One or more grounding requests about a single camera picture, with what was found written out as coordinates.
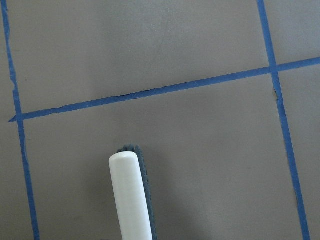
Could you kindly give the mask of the black bristle hand brush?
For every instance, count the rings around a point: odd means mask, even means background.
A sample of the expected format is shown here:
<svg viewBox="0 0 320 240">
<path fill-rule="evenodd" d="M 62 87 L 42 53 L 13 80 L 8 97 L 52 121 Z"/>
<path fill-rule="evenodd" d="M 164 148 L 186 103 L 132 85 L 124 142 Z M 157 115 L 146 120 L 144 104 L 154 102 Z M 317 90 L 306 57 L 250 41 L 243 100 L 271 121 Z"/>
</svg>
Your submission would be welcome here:
<svg viewBox="0 0 320 240">
<path fill-rule="evenodd" d="M 157 240 L 150 183 L 141 148 L 125 145 L 108 163 L 122 239 Z"/>
</svg>

